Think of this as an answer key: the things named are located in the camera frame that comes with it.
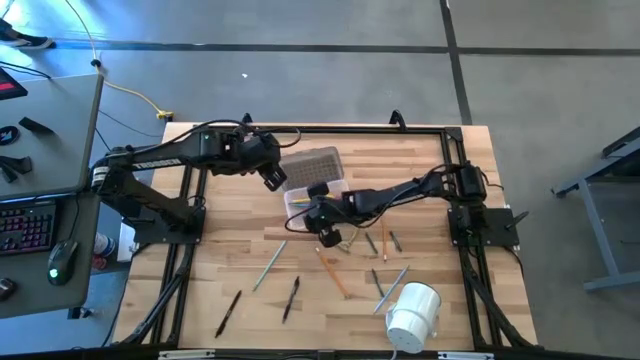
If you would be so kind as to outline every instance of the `orange pencil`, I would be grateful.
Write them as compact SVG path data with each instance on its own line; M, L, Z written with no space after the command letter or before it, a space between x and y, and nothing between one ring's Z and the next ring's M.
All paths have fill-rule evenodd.
M331 275L331 278L333 279L333 281L336 282L336 285L338 285L338 288L340 289L340 292L342 293L342 295L344 295L344 298L345 299L350 298L351 295L349 295L349 292L347 291L347 289L344 288L344 285L342 285L342 282L340 281L340 279L338 279L338 276L336 275L335 271L333 271L333 268L331 267L331 264L329 264L329 261L327 260L327 258L324 257L322 254L320 254L320 249L316 248L316 252L320 257L320 260L324 264L324 267L327 268L327 272L329 273L329 275Z
M380 218L380 225L382 226L382 260L387 262L387 227L384 225L384 218Z

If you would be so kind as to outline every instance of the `keyboard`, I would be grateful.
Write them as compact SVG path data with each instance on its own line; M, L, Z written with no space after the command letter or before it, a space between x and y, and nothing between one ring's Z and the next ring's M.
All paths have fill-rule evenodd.
M0 204L0 256L51 250L55 224L55 200Z

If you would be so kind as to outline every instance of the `gray desk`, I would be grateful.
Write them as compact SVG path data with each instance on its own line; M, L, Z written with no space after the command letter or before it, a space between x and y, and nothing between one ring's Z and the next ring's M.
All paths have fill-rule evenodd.
M85 185L93 133L102 92L102 76L86 75L27 81L29 95L0 101L0 124L16 125L20 138L0 147L0 154L30 156L33 171L8 184L0 179L0 200L45 194L66 194ZM56 132L40 136L19 125L27 116ZM100 199L93 194L58 198L56 241L67 239L78 212L72 239L79 243L75 271L69 282L53 286L47 280L49 252L0 257L0 277L18 288L0 302L0 318L81 306L87 296L91 257L98 224Z
M31 157L33 170L12 183L0 179L0 200L81 189L86 181L103 78L83 75L21 83L29 95L0 101L0 126L14 125L20 137L0 155ZM36 135L18 125L23 117L55 135Z
M93 194L78 195L78 221L72 239L79 242L73 277L63 286L53 286L47 280L49 252L3 256L0 277L18 284L16 292L0 302L0 318L81 306L87 297L91 257L98 226L100 199ZM59 199L56 239L66 239L76 215L75 196Z

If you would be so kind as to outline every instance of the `bracket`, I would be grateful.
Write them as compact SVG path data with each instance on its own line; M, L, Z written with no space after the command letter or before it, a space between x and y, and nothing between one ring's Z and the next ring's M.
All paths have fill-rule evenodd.
M136 230L133 241L140 244L198 244L202 238L206 211L202 207L193 211L193 223L185 230L172 229L159 213L141 207L140 217L129 220Z
M470 236L466 228L459 226L463 218L463 209L454 206L447 212L449 219L449 231L453 246L518 246L520 239L518 231L513 224L516 219L511 209L484 209L486 227L480 230L480 236Z
M460 127L446 127L444 132L455 141L462 141L462 129Z
M400 132L407 132L407 124L404 122L404 117L402 117L400 110L393 110L391 113L391 119L389 119L389 124L398 124Z

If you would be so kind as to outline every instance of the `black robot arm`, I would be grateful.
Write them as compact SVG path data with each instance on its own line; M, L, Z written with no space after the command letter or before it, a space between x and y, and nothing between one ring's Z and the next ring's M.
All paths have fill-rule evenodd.
M344 192L340 199L325 196L329 189L324 183L309 187L307 191L311 203L309 209L300 215L304 215L307 230L318 234L325 247L335 246L342 241L340 232L333 228L336 224L347 223L366 228L373 225L387 209L425 197L442 198L480 209L487 196L482 171L471 163L441 165L421 178L384 190Z
M181 165L206 169L214 176L257 171L271 191L286 180L278 165L280 145L272 134L244 124L232 131L206 124L159 145L114 148L93 167L91 190L127 219L139 218L145 207L159 214L170 228L188 230L200 209L189 206L184 198L157 192L138 181L133 172Z

